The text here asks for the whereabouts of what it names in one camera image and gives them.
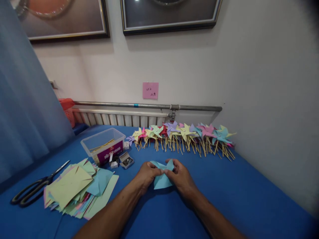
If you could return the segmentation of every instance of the white radiator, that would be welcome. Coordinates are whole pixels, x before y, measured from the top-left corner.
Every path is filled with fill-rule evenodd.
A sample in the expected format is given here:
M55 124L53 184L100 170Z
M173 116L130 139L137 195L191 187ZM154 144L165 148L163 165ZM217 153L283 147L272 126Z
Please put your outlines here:
M74 119L77 123L89 126L96 124L122 125L133 127L149 127L166 122L167 113L137 112L120 110L94 110L73 108Z

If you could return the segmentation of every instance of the orange basket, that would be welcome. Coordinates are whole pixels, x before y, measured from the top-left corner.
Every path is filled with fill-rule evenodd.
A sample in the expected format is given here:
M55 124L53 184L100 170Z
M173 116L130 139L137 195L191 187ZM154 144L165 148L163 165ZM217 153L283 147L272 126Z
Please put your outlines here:
M75 105L74 101L70 98L67 99L59 99L60 104L64 110L64 113L67 117L67 119L69 120L72 128L75 125L75 121L74 121L74 116L73 116L73 112L72 112L72 107Z

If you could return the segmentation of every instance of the scissor blade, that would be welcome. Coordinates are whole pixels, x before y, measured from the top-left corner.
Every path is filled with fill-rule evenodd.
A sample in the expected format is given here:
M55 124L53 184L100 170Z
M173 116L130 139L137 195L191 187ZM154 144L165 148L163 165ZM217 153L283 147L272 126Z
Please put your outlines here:
M56 170L56 171L52 174L52 176L54 176L54 175L56 175L58 172L60 172L69 162L70 162L70 160L67 161L67 162L66 162L64 165L62 165L61 167L59 167L58 170Z

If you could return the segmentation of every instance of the framed picture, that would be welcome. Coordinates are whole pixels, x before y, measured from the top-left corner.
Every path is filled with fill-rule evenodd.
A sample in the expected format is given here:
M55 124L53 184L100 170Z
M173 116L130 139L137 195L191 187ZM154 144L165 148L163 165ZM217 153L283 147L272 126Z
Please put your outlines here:
M120 0L125 36L213 28L222 0Z
M31 43L109 38L105 0L10 0Z

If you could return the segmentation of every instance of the clear plastic container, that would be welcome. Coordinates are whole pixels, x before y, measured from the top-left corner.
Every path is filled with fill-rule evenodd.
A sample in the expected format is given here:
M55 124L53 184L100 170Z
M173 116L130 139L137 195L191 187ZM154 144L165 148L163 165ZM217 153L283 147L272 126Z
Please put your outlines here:
M119 155L124 149L124 139L126 136L120 131L110 128L100 133L81 140L81 144L89 157L92 157L97 165L103 165L113 156ZM111 140L108 145L98 148Z

